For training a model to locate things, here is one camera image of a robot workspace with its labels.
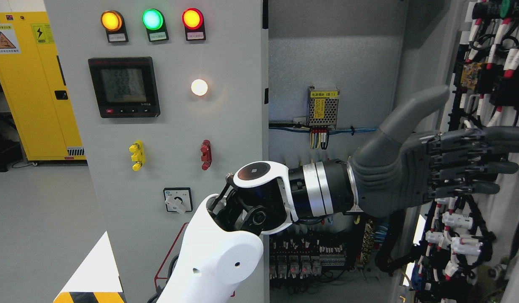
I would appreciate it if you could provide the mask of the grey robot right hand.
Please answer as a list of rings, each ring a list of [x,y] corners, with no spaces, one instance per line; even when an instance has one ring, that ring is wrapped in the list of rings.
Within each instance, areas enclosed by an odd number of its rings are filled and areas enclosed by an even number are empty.
[[[414,133],[449,96],[446,85],[415,93],[350,159],[353,187],[365,213],[381,218],[435,198],[496,194],[500,186],[483,176],[519,170],[517,163],[492,161],[498,154],[519,153],[519,127]]]

